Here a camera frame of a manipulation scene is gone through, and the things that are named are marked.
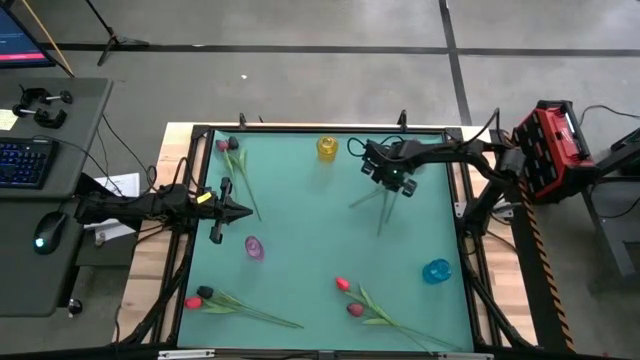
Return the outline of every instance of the computer mouse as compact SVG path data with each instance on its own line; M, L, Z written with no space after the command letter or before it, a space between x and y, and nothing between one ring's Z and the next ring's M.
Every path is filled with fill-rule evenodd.
M40 219L36 226L36 233L33 236L33 249L41 255L48 255L60 244L60 235L67 214L54 211L46 214Z

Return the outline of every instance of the concrete floor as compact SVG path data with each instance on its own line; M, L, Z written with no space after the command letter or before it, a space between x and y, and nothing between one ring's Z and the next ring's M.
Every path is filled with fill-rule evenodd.
M30 3L58 42L106 40L82 0ZM152 44L447 46L437 0L94 3L116 31ZM14 11L44 40L19 1ZM640 49L640 3L635 0L450 0L449 11L458 47ZM99 68L97 52L65 54L77 76L116 82L106 114L148 164L157 161L167 122L235 120L241 111L249 121L260 115L267 122L393 123L407 109L413 124L464 123L448 55L118 52ZM482 125L499 106L502 126L510 129L539 99L573 100L576 112L602 103L640 114L638 56L460 56L460 70L462 100L468 102L474 125ZM39 69L4 71L0 77L4 75L64 73ZM602 157L612 142L638 125L596 110L585 120L583 132L592 152ZM111 172L139 171L106 129L102 133ZM102 159L97 145L92 153ZM92 164L87 171L97 175ZM592 264L599 256L582 198L536 211L578 351L637 357L638 296L593 296L587 290L597 275ZM34 350L37 339L48 339L43 349L106 344L123 279L95 271L79 281L77 291L87 294L90 307L106 310L73 320L57 314L0 321L2 333L13 334L0 338L0 352Z

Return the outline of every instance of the monitor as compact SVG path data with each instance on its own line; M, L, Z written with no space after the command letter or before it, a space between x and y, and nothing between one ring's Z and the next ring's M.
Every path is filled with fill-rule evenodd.
M18 19L0 6L0 69L43 66L55 63Z

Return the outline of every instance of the yellow cup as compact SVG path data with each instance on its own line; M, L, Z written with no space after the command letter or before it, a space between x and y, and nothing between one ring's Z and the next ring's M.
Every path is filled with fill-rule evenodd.
M318 139L316 147L320 161L332 162L338 153L338 140L331 136L323 136Z

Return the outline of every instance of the blue cup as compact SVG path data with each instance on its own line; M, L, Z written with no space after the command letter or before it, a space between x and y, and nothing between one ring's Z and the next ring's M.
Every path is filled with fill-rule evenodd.
M451 267L445 259L436 259L422 268L422 278L427 284L439 284L451 277Z

